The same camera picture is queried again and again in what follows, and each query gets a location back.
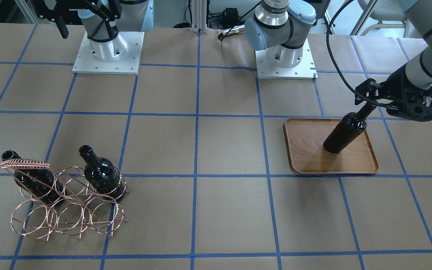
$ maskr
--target power adapter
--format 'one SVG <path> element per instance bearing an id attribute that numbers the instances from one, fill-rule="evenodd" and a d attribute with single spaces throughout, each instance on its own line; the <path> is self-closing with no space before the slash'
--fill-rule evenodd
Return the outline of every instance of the power adapter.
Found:
<path id="1" fill-rule="evenodd" d="M 235 7 L 227 7 L 223 11 L 223 18 L 221 19 L 221 24 L 223 24 L 224 27 L 232 27 L 237 25 L 238 22 L 238 9 Z"/>

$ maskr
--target wooden tray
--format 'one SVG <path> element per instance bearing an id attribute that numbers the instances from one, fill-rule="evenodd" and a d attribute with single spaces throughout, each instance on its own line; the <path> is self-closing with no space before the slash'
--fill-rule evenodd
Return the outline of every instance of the wooden tray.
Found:
<path id="1" fill-rule="evenodd" d="M 290 118 L 283 125 L 289 165 L 302 174 L 371 174 L 379 169 L 368 134 L 364 131 L 339 154 L 323 142 L 339 119 Z"/>

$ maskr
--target chair leg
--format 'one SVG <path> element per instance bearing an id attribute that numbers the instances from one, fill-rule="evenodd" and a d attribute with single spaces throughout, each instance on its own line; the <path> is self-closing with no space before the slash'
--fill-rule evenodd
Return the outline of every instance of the chair leg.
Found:
<path id="1" fill-rule="evenodd" d="M 372 29 L 403 29 L 405 27 L 404 24 L 373 24 L 365 29 L 361 36 L 365 36 Z"/>
<path id="2" fill-rule="evenodd" d="M 411 22 L 409 19 L 406 19 L 403 38 L 407 38 L 410 35 Z"/>

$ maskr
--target white mounting plate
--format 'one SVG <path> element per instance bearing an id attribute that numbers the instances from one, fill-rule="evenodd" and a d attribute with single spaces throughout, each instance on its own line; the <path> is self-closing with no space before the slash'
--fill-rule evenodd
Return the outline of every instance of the white mounting plate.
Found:
<path id="1" fill-rule="evenodd" d="M 116 62 L 102 62 L 93 57 L 90 48 L 88 34 L 84 37 L 79 47 L 78 56 L 72 67 L 73 73 L 83 74 L 121 74 L 137 75 L 141 50 L 143 48 L 144 32 L 120 32 L 127 41 L 127 56 Z"/>
<path id="2" fill-rule="evenodd" d="M 293 68 L 277 66 L 274 61 L 267 58 L 266 51 L 267 49 L 264 51 L 255 51 L 258 78 L 295 80 L 312 80 L 318 78 L 307 39 L 303 45 L 303 57 L 301 58 L 301 62 Z"/>

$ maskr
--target chair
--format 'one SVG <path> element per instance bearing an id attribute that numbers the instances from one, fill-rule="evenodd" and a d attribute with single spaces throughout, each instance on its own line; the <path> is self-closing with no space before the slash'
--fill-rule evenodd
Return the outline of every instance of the chair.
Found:
<path id="1" fill-rule="evenodd" d="M 358 0 L 360 7 L 365 10 L 370 0 Z M 378 0 L 374 6 L 370 18 L 377 20 L 377 24 L 369 26 L 361 34 L 365 36 L 372 29 L 404 29 L 404 38 L 410 34 L 411 22 L 406 15 L 401 11 L 398 2 L 395 0 Z M 400 21 L 402 24 L 383 24 L 383 21 L 396 22 Z"/>

